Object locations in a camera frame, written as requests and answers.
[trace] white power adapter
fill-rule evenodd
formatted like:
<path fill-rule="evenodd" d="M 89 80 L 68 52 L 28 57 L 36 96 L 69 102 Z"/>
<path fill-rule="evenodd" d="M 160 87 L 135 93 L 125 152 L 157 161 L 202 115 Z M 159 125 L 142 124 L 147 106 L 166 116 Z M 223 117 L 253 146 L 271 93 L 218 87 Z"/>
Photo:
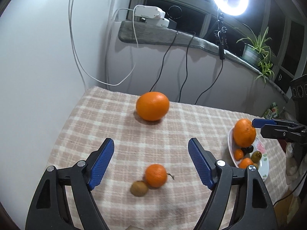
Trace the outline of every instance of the white power adapter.
<path fill-rule="evenodd" d="M 168 27 L 169 20 L 164 18 L 165 12 L 159 7 L 139 5 L 135 8 L 135 16 L 146 18 L 146 23 Z"/>

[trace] flower pot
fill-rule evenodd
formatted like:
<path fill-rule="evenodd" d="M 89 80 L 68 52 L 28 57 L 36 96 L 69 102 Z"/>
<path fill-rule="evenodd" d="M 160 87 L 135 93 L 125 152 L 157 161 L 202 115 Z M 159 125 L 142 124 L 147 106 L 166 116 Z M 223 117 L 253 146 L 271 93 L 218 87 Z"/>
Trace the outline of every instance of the flower pot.
<path fill-rule="evenodd" d="M 253 46 L 245 44 L 242 58 L 246 59 L 248 62 L 252 63 L 256 67 L 259 64 L 259 61 L 263 60 L 263 55 L 258 53 L 256 50 L 252 50 Z"/>

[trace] checkered cloth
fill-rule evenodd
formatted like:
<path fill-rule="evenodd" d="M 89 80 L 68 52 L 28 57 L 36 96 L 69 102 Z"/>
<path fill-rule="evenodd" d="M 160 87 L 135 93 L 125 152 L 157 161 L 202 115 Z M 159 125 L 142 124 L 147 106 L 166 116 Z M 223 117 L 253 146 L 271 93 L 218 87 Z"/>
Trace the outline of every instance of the checkered cloth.
<path fill-rule="evenodd" d="M 89 89 L 73 109 L 49 158 L 49 165 L 71 167 L 97 150 L 105 138 L 115 142 L 115 152 L 102 179 L 93 190 L 96 204 L 111 230 L 129 225 L 147 229 L 193 229 L 210 195 L 201 183 L 188 154 L 188 140 L 196 137 L 216 159 L 233 165 L 227 144 L 229 130 L 240 118 L 254 116 L 189 104 L 170 103 L 167 115 L 159 122 L 146 122 L 135 112 L 138 96 Z M 287 190 L 286 157 L 277 140 L 263 139 L 270 160 L 265 181 L 273 202 Z M 162 164 L 175 180 L 144 197 L 130 194 L 135 180 L 142 180 L 146 167 Z M 234 205 L 233 186 L 221 228 L 228 226 Z M 68 191 L 74 224 L 82 228 Z"/>

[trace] white plate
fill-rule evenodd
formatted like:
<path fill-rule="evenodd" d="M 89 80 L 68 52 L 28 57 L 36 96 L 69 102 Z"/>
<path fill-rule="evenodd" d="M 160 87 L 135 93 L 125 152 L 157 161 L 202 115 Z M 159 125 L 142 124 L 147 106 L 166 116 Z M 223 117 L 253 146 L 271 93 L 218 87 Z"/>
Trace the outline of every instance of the white plate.
<path fill-rule="evenodd" d="M 228 133 L 228 150 L 229 150 L 229 154 L 231 156 L 231 159 L 232 159 L 234 165 L 238 168 L 241 160 L 237 161 L 234 158 L 233 153 L 235 152 L 236 149 L 240 149 L 240 147 L 237 146 L 236 143 L 234 142 L 234 139 L 232 137 L 232 130 L 233 130 L 233 128 Z M 265 181 L 267 179 L 268 175 L 269 175 L 269 170 L 270 170 L 269 158 L 268 158 L 267 152 L 266 152 L 264 146 L 262 145 L 262 143 L 260 142 L 260 140 L 258 139 L 258 137 L 256 137 L 256 139 L 255 139 L 255 141 L 253 142 L 252 145 L 254 146 L 253 152 L 246 154 L 244 156 L 244 158 L 246 158 L 246 157 L 251 158 L 251 155 L 256 150 L 261 152 L 262 158 L 260 159 L 260 161 L 258 163 L 258 166 L 259 166 L 258 172 L 261 175 L 262 180 Z"/>

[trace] marble windowsill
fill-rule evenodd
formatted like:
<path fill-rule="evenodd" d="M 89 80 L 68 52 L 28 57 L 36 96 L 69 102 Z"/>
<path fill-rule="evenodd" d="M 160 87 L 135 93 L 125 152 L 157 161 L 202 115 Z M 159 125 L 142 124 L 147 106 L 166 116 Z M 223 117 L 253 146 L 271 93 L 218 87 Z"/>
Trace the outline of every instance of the marble windowsill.
<path fill-rule="evenodd" d="M 139 22 L 135 22 L 135 30 L 138 35 L 138 42 L 140 44 L 150 44 L 150 45 L 169 46 L 172 43 L 176 34 L 175 30 L 169 28 L 156 27 L 153 25 L 139 23 Z M 136 43 L 131 21 L 122 21 L 121 26 L 119 28 L 118 37 L 119 40 L 124 43 Z M 187 47 L 190 40 L 191 40 L 191 35 L 183 32 L 178 32 L 178 35 L 176 37 L 175 42 L 173 43 L 173 46 Z M 208 42 L 204 39 L 200 39 L 198 37 L 193 38 L 190 47 L 198 48 L 214 55 L 219 55 L 219 47 L 217 45 Z M 250 64 L 243 61 L 242 59 L 240 59 L 239 57 L 237 57 L 233 53 L 230 53 L 227 50 L 225 50 L 225 58 L 250 69 L 257 75 L 261 74 L 258 69 L 254 68 L 253 66 L 251 66 Z M 273 86 L 275 89 L 277 89 L 283 95 L 286 102 L 289 101 L 289 98 L 286 96 L 286 94 L 274 82 L 267 79 L 267 83 Z"/>

